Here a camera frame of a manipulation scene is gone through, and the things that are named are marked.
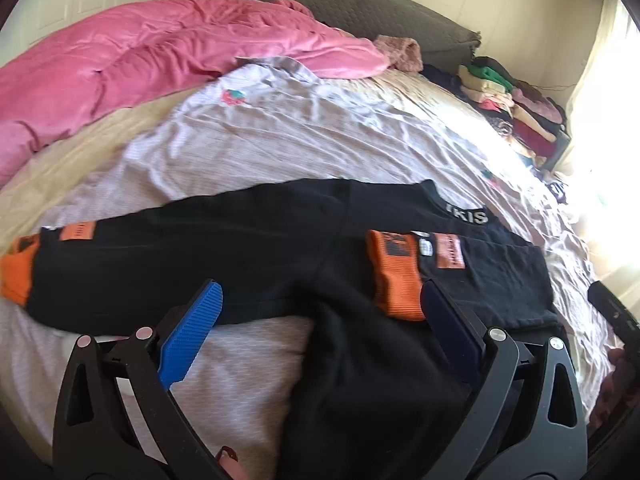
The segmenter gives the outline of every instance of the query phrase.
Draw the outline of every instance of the black sweatshirt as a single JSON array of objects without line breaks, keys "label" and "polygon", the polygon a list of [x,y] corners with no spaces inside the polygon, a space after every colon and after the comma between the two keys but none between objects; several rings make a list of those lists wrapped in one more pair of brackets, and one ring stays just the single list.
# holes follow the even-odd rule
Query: black sweatshirt
[{"label": "black sweatshirt", "polygon": [[91,240],[43,229],[27,309],[64,330],[128,335],[213,278],[224,293],[219,323],[309,316],[276,478],[412,478],[470,391],[428,320],[390,319],[373,303],[368,230],[459,234],[465,269],[431,265],[455,301],[521,340],[564,336],[542,252],[489,210],[446,203],[432,181],[265,184],[102,220]]}]

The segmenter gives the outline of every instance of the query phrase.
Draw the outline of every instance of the quilted headboard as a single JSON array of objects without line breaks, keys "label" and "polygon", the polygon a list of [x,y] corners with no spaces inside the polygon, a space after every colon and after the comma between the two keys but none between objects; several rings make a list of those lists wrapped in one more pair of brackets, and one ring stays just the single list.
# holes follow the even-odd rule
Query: quilted headboard
[{"label": "quilted headboard", "polygon": [[471,62],[480,35],[411,0],[296,0],[316,20],[359,38],[377,35],[414,38],[422,60],[449,73]]}]

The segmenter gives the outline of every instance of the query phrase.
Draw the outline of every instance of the pink comforter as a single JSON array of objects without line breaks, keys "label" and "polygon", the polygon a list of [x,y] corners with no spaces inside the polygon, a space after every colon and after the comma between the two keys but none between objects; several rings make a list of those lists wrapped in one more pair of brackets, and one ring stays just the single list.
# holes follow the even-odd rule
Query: pink comforter
[{"label": "pink comforter", "polygon": [[325,78],[364,78],[388,60],[284,5],[154,0],[60,30],[0,69],[0,187],[44,146],[122,107],[199,85],[236,57],[290,56]]}]

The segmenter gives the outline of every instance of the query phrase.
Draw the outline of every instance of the white curtain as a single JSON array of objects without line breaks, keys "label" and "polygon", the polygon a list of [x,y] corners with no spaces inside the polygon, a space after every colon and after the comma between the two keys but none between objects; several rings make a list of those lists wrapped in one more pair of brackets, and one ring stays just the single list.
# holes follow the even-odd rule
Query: white curtain
[{"label": "white curtain", "polygon": [[640,318],[640,32],[620,0],[604,0],[584,74],[568,104],[577,233],[597,275]]}]

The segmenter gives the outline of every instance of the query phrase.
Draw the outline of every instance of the green folded clothing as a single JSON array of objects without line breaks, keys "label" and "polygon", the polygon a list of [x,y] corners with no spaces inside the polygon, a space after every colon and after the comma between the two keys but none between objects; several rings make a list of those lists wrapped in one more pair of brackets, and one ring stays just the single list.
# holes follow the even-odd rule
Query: green folded clothing
[{"label": "green folded clothing", "polygon": [[469,72],[472,73],[472,75],[479,77],[480,79],[486,79],[487,81],[493,81],[495,83],[501,84],[505,87],[507,92],[511,92],[511,90],[513,90],[513,85],[492,68],[489,68],[487,66],[475,66],[471,64],[468,64],[466,67],[468,68]]}]

